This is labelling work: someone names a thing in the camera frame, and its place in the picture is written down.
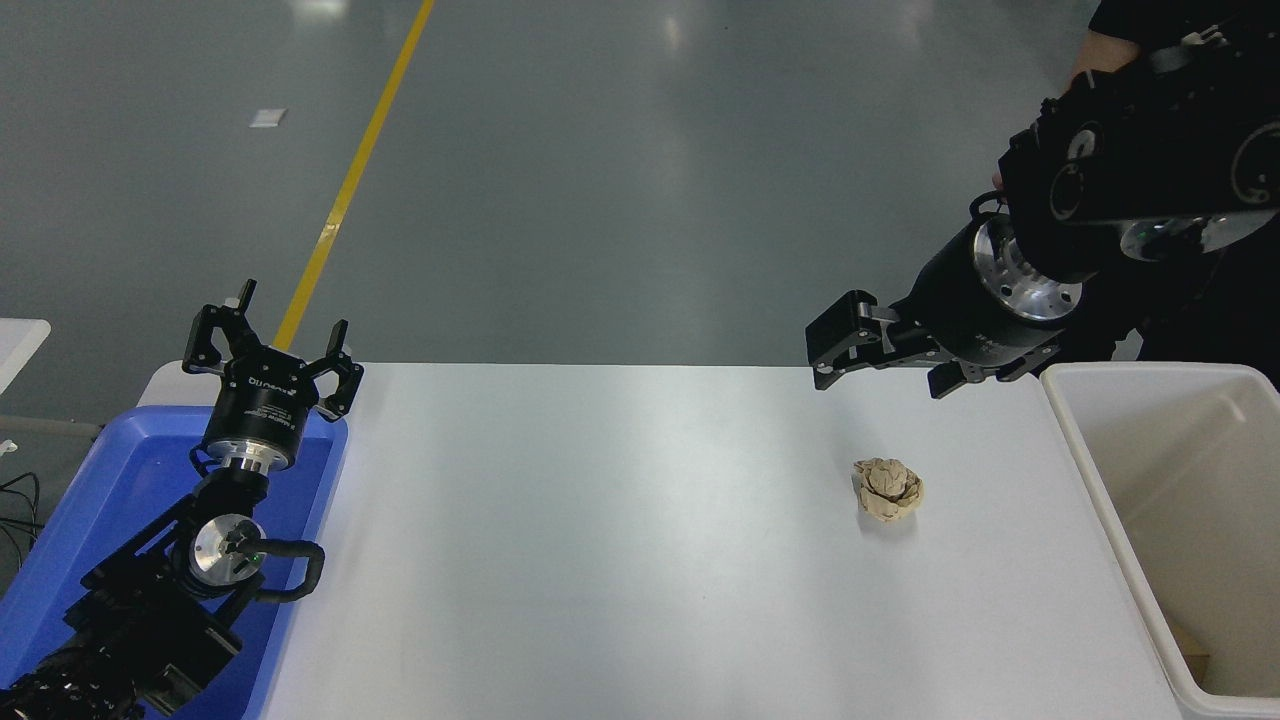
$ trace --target blue tray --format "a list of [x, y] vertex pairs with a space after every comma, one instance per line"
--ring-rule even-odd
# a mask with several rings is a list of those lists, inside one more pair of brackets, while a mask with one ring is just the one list
[[[70, 637], [63, 612], [84, 593], [79, 584], [84, 573], [196, 486], [200, 478], [187, 451], [205, 433], [209, 411], [140, 407], [102, 430], [0, 601], [0, 687], [31, 671]], [[329, 424], [312, 413], [297, 464], [271, 474], [270, 495], [253, 511], [268, 537], [316, 538], [346, 443], [344, 421]], [[305, 568], [302, 560], [269, 557], [266, 587], [293, 587]], [[317, 592], [324, 592], [323, 580]], [[250, 605], [232, 628], [244, 648], [174, 717], [256, 719], [292, 614], [293, 605]], [[151, 707], [146, 716], [161, 717]]]

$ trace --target yellow floor line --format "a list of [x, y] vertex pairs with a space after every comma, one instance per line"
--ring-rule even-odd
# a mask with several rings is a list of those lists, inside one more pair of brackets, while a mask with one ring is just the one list
[[329, 210], [329, 218], [325, 219], [324, 229], [320, 231], [320, 238], [316, 240], [315, 250], [311, 251], [311, 259], [307, 260], [307, 266], [302, 270], [302, 279], [298, 281], [298, 287], [293, 291], [293, 300], [289, 301], [289, 309], [284, 311], [280, 328], [275, 331], [275, 340], [271, 341], [271, 345], [279, 350], [288, 351], [289, 346], [293, 345], [293, 336], [297, 334], [298, 325], [302, 323], [302, 314], [307, 311], [307, 304], [311, 302], [311, 293], [315, 292], [316, 282], [320, 281], [320, 273], [324, 270], [324, 264], [329, 260], [329, 251], [333, 249], [334, 241], [338, 240], [342, 220], [347, 217], [347, 206], [351, 205], [351, 199], [356, 195], [356, 187], [360, 186], [360, 178], [365, 174], [365, 165], [369, 164], [369, 156], [374, 154], [374, 146], [378, 145], [378, 133], [383, 129], [387, 113], [392, 109], [401, 79], [404, 77], [404, 70], [408, 69], [408, 61], [413, 58], [417, 40], [422, 35], [422, 28], [426, 27], [426, 19], [431, 15], [434, 5], [435, 0], [422, 0], [422, 6], [419, 8], [417, 17], [413, 18], [413, 24], [408, 29], [408, 37], [404, 38], [404, 45], [396, 58], [392, 74], [387, 78], [387, 86], [383, 87], [383, 96], [378, 99], [378, 106], [374, 108], [374, 117], [369, 119], [365, 136], [360, 140], [356, 156], [351, 159], [351, 167], [347, 168], [347, 177], [342, 181], [338, 197], [334, 199], [333, 208]]

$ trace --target concrete floor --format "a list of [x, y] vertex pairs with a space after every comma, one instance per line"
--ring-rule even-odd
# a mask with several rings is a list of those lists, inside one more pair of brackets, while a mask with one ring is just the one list
[[[0, 315], [54, 327], [0, 413], [109, 420], [246, 277], [270, 338], [417, 5], [0, 5]], [[439, 0], [293, 351], [803, 365], [963, 225], [1094, 5]], [[87, 446], [15, 439], [47, 516]]]

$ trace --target black cable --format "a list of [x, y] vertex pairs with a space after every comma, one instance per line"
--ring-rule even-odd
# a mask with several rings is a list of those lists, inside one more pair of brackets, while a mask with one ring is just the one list
[[[18, 492], [15, 489], [9, 489], [12, 486], [14, 486], [17, 483], [20, 483], [22, 480], [27, 480], [27, 479], [31, 480], [31, 487], [32, 487], [32, 495], [33, 495], [33, 497], [27, 497], [24, 493], [20, 493], [20, 492]], [[29, 528], [20, 528], [17, 524], [10, 524], [9, 527], [14, 528], [17, 530], [22, 530], [22, 532], [27, 533], [31, 537], [31, 541], [27, 543], [27, 552], [29, 553], [32, 551], [32, 548], [36, 547], [36, 533], [32, 532], [32, 529], [36, 528], [37, 525], [40, 525], [40, 523], [37, 521], [37, 515], [40, 512], [40, 478], [35, 473], [31, 473], [31, 471], [23, 473], [23, 474], [18, 475], [17, 478], [14, 478], [14, 479], [12, 479], [9, 482], [0, 484], [0, 492], [6, 493], [6, 495], [17, 495], [18, 497], [23, 498], [27, 502], [27, 510], [31, 511], [31, 527]], [[8, 534], [10, 538], [13, 538], [13, 536], [9, 534], [8, 530], [5, 530], [5, 534]]]
[[3, 492], [5, 495], [17, 495], [18, 497], [20, 497], [23, 500], [23, 502], [27, 503], [27, 510], [31, 511], [31, 523], [36, 524], [36, 503], [32, 502], [32, 500], [29, 497], [27, 497], [26, 495], [18, 492], [15, 489], [0, 489], [0, 492]]
[[9, 538], [9, 542], [13, 544], [13, 551], [18, 553], [18, 569], [22, 570], [22, 546], [18, 544], [18, 541], [14, 539], [13, 534], [9, 532], [8, 528], [0, 525], [0, 533], [4, 533], [5, 537]]
[[31, 512], [32, 512], [31, 521], [35, 523], [36, 521], [35, 515], [36, 515], [36, 512], [40, 511], [40, 478], [37, 478], [35, 473], [23, 473], [20, 475], [18, 475], [17, 478], [9, 480], [8, 483], [4, 483], [3, 486], [0, 486], [0, 489], [6, 489], [9, 486], [12, 486], [14, 483], [18, 483], [18, 482], [22, 482], [23, 479], [27, 479], [27, 478], [31, 479], [31, 486], [35, 488], [35, 492], [32, 492], [32, 497], [35, 500], [31, 501], [31, 507], [32, 507], [32, 510], [31, 510]]
[[28, 523], [26, 520], [19, 520], [17, 518], [0, 518], [0, 523], [9, 523], [10, 525], [20, 525], [23, 528], [31, 528], [33, 530], [44, 530], [44, 523]]
[[23, 528], [22, 525], [14, 525], [13, 523], [10, 523], [9, 520], [5, 520], [5, 519], [0, 519], [0, 528], [9, 528], [10, 530], [18, 530], [19, 533], [26, 533], [27, 537], [31, 538], [32, 547], [35, 547], [35, 544], [36, 544], [36, 538], [40, 537], [31, 528]]

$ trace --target person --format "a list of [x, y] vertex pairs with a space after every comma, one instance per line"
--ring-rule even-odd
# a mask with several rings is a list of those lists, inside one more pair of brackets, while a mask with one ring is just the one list
[[[1071, 77], [1114, 72], [1146, 53], [1222, 24], [1248, 0], [1102, 0], [1089, 22]], [[1139, 360], [1235, 363], [1261, 370], [1280, 388], [1280, 222], [1216, 252], [1165, 263], [1119, 261], [1085, 284], [1075, 322], [1059, 336], [1055, 363], [1108, 360], [1130, 331], [1142, 334]]]

